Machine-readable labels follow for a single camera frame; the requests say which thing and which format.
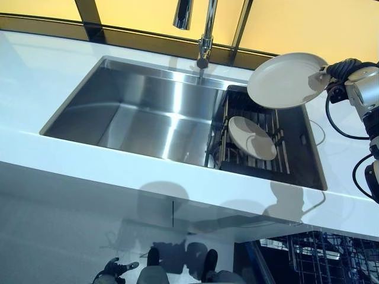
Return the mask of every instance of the faucet spout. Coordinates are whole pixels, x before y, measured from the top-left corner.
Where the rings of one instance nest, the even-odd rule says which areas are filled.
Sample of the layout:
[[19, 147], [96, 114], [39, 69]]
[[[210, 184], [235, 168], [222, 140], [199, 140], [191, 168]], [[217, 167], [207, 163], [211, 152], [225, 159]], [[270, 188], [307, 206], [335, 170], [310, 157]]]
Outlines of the faucet spout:
[[216, 15], [217, 0], [209, 0], [207, 20], [205, 22], [204, 34], [199, 39], [199, 54], [197, 56], [196, 65], [200, 70], [208, 68], [209, 58], [213, 42], [213, 24]]
[[[176, 13], [174, 18], [174, 26], [182, 30], [188, 30], [191, 21], [191, 11], [192, 11], [193, 0], [178, 0], [178, 5], [176, 6]], [[214, 17], [216, 15], [217, 0], [209, 0], [207, 20], [205, 22], [204, 34], [199, 39], [199, 54], [197, 56], [196, 65], [200, 70], [208, 68], [209, 58], [211, 54], [212, 42], [213, 42], [213, 24]]]

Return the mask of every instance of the sink basin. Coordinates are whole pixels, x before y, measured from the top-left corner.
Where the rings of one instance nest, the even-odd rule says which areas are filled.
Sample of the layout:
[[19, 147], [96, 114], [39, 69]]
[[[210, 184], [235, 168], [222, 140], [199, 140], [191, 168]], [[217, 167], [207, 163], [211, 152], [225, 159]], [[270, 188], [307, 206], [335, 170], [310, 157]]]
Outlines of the sink basin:
[[230, 82], [103, 57], [42, 135], [206, 166], [211, 122]]
[[[244, 116], [275, 142], [273, 161], [243, 154], [227, 122]], [[42, 135], [298, 186], [326, 189], [304, 107], [265, 109], [246, 82], [103, 57], [40, 131]]]

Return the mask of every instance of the white countertop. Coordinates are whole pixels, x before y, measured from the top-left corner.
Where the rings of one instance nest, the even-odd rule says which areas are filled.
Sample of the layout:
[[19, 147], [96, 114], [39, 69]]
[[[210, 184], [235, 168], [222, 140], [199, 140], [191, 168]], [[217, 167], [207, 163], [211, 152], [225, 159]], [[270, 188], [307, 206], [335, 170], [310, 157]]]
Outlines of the white countertop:
[[[317, 147], [327, 181], [326, 200], [315, 208], [323, 200], [323, 192], [314, 189], [39, 135], [45, 123], [104, 55], [185, 70], [195, 68], [194, 60], [0, 31], [0, 161], [132, 189], [158, 181], [176, 183], [185, 191], [145, 188], [254, 214], [265, 211], [264, 214], [275, 218], [379, 240], [376, 225], [379, 205], [366, 198], [351, 178], [357, 161], [369, 153], [369, 142], [349, 140], [329, 125], [324, 110], [325, 93], [306, 105], [309, 118], [326, 134], [325, 141]], [[252, 71], [210, 64], [205, 75], [209, 73], [248, 80]], [[349, 102], [330, 109], [341, 129], [366, 135]], [[322, 132], [316, 124], [311, 122], [311, 126], [318, 143]], [[371, 162], [364, 163], [357, 173], [358, 182], [365, 189], [364, 167]], [[269, 207], [275, 204], [276, 209], [270, 211]]]

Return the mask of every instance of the plate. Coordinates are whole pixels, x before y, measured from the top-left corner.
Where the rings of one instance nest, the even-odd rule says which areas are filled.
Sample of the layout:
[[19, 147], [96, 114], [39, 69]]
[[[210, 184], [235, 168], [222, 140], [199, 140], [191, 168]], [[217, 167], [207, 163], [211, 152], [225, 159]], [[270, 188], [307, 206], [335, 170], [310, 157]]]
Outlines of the plate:
[[277, 156], [274, 142], [258, 125], [245, 117], [229, 119], [230, 138], [244, 153], [261, 160], [273, 160]]
[[327, 62], [310, 53], [288, 53], [269, 59], [251, 75], [250, 98], [266, 108], [297, 107], [311, 101], [325, 89], [330, 76], [315, 75]]

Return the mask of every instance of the person's foot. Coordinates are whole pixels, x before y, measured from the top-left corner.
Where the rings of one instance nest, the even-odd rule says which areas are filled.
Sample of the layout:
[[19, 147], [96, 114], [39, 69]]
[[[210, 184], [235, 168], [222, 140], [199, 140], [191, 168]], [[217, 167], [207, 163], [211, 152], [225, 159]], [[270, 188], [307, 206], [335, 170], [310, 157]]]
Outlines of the person's foot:
[[155, 247], [152, 247], [147, 254], [147, 266], [159, 265], [159, 251]]
[[214, 271], [217, 265], [217, 259], [219, 255], [215, 250], [210, 250], [207, 253], [204, 261], [203, 273], [201, 275], [201, 282], [204, 283], [207, 281], [207, 274], [209, 271]]

